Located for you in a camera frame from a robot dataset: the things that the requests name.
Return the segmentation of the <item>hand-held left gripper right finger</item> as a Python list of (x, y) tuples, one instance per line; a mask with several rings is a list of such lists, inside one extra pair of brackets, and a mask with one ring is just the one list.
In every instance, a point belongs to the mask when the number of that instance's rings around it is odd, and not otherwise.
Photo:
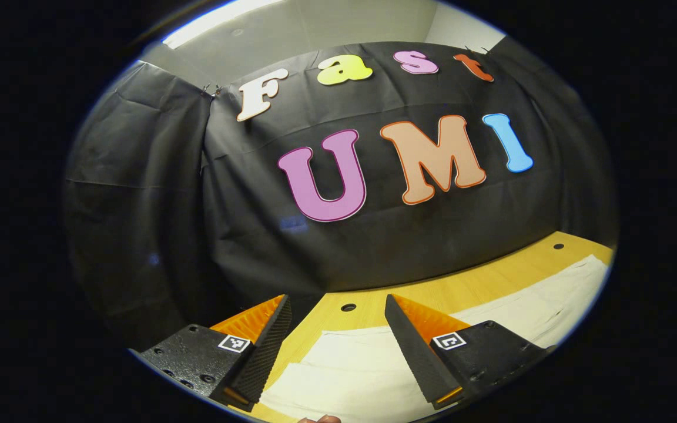
[(385, 319), (425, 399), (434, 409), (470, 405), (553, 353), (496, 321), (468, 324), (398, 294)]

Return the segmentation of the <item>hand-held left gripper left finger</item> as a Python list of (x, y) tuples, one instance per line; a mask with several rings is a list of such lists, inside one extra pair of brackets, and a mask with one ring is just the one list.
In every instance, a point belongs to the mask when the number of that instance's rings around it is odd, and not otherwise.
[(210, 294), (162, 321), (130, 351), (156, 372), (222, 406), (252, 411), (260, 402), (292, 321), (291, 299), (280, 294), (237, 310)]

